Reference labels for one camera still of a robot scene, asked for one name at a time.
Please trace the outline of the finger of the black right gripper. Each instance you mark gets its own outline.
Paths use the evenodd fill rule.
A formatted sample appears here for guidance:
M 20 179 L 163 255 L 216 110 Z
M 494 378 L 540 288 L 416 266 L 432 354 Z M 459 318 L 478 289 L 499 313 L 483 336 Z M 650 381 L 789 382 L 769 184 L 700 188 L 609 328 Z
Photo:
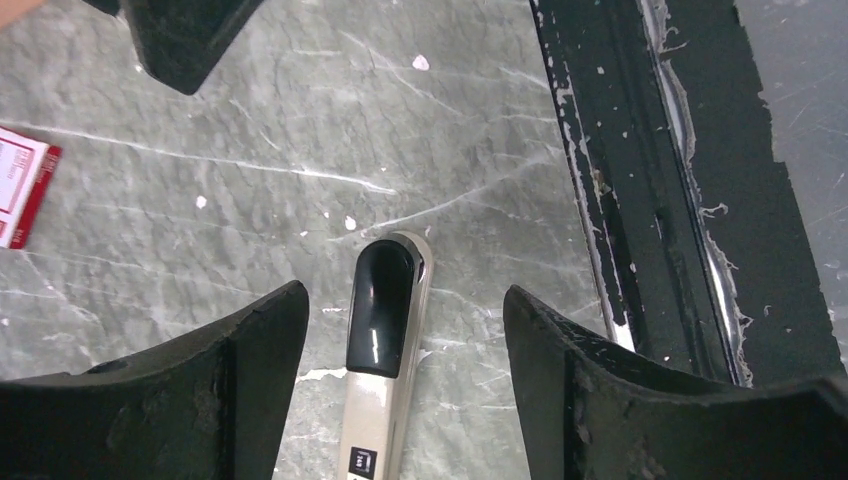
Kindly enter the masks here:
M 195 94 L 262 0 L 91 0 L 122 14 L 143 69 L 160 83 Z

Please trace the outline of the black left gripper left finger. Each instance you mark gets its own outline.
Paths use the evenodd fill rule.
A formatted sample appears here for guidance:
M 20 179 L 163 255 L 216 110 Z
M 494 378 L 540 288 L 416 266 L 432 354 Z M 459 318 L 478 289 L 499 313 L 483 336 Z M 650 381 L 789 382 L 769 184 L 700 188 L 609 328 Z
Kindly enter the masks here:
M 269 479 L 307 333 L 289 282 L 80 374 L 1 385 L 5 479 Z

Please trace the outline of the beige stapler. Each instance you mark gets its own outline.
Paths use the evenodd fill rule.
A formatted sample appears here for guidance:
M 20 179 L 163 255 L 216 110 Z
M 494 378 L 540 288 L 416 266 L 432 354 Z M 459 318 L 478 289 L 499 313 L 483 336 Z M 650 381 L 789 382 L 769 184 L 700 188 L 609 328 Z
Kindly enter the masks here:
M 433 276 L 427 242 L 392 231 L 355 266 L 346 342 L 339 479 L 397 479 Z

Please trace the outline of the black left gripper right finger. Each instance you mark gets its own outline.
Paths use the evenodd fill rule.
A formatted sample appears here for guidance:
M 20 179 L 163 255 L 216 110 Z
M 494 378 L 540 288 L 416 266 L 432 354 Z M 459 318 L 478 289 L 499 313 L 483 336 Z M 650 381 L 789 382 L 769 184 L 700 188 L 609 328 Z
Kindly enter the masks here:
M 519 286 L 504 297 L 534 479 L 843 479 L 847 382 L 744 388 L 656 363 Z

